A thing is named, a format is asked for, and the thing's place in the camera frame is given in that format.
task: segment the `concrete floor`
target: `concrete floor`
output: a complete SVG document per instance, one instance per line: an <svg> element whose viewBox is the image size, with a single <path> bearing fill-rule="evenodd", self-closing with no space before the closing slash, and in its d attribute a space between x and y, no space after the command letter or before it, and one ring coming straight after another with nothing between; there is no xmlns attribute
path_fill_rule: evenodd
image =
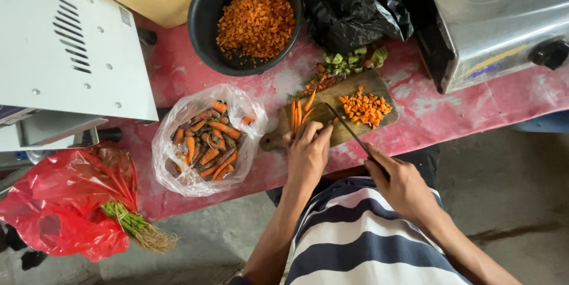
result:
<svg viewBox="0 0 569 285"><path fill-rule="evenodd" d="M490 130L440 144L438 190L459 228L524 284L569 283L569 135ZM0 284L223 284L243 266L274 213L264 193L156 225L180 237L164 255L131 245L90 263L48 258L23 272L0 254Z"/></svg>

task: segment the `wooden cutting board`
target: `wooden cutting board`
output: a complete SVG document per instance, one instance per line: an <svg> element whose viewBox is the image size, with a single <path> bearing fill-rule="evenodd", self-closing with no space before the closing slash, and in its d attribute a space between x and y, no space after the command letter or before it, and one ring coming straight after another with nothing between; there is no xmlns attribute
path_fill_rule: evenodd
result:
<svg viewBox="0 0 569 285"><path fill-rule="evenodd" d="M357 86L362 85L364 87L363 95L369 95L370 93L374 94L375 96L383 96L385 101L389 103L393 107L391 112L389 112L385 117L380 121L379 126L375 128L375 130L380 129L384 126L394 123L399 119L399 113L397 112L397 107L391 96L389 95L388 89L383 82L383 79L377 71L370 70L365 71L361 74L356 75L355 77L349 77L345 81L336 84L330 88L327 88L323 91L317 92L316 96L314 97L314 102L312 103L311 108L314 107L314 110L308 118L306 122L311 120L320 121L323 124L327 124L328 121L334 119L334 115L331 111L326 107L324 102L330 104L340 116L345 115L344 108L342 107L343 104L340 100L338 100L338 96L352 96L354 93L358 91ZM304 111L304 104L308 101L308 98L301 99L302 104L302 115L306 113ZM292 108L291 105L287 105L281 107L278 111L279 114L279 124L277 125L276 129L261 138L260 140L260 147L264 151L271 151L276 148L284 147L282 136L287 132L292 130L291 126L291 114ZM357 135L365 135L372 131L372 128L369 127L367 124L359 124L356 125L352 121L346 119L344 120L347 125L352 129L352 131ZM351 140L352 135L340 124L340 122L336 123L334 131L332 133L332 138L330 140L330 146L336 146L345 141Z"/></svg>

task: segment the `hand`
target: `hand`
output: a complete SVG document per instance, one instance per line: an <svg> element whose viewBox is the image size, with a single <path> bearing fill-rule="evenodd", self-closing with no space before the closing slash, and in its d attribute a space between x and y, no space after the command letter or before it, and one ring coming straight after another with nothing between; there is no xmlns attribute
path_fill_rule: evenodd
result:
<svg viewBox="0 0 569 285"><path fill-rule="evenodd" d="M381 196L395 211L416 225L425 224L431 216L442 211L413 164L389 157L372 144L366 146L373 158L391 175L391 182L388 182L373 161L365 160L367 170Z"/></svg>
<svg viewBox="0 0 569 285"><path fill-rule="evenodd" d="M288 148L288 180L286 190L310 196L317 186L328 163L332 125L324 128L321 122L311 121L302 124L296 135L288 132L283 136Z"/></svg>

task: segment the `black plastic bag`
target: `black plastic bag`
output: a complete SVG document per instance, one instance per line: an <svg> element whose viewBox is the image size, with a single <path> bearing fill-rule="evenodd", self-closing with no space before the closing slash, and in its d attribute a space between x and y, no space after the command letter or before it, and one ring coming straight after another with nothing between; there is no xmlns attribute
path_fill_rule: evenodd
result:
<svg viewBox="0 0 569 285"><path fill-rule="evenodd" d="M309 34L328 52L346 53L384 35L406 41L413 34L401 0L304 0Z"/></svg>

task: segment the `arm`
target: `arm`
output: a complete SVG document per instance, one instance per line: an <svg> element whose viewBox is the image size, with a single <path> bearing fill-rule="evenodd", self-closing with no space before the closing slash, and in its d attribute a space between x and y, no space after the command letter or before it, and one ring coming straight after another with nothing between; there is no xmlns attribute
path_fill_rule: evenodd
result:
<svg viewBox="0 0 569 285"><path fill-rule="evenodd" d="M373 157L385 167L391 182L373 162L365 165L380 194L391 207L436 242L451 264L474 284L521 283L459 231L451 217L438 206L414 165L388 157L368 144Z"/></svg>
<svg viewBox="0 0 569 285"><path fill-rule="evenodd" d="M328 162L333 127L319 122L301 125L283 137L288 146L288 179L281 202L245 265L243 276L253 285L279 284L285 271L296 222Z"/></svg>

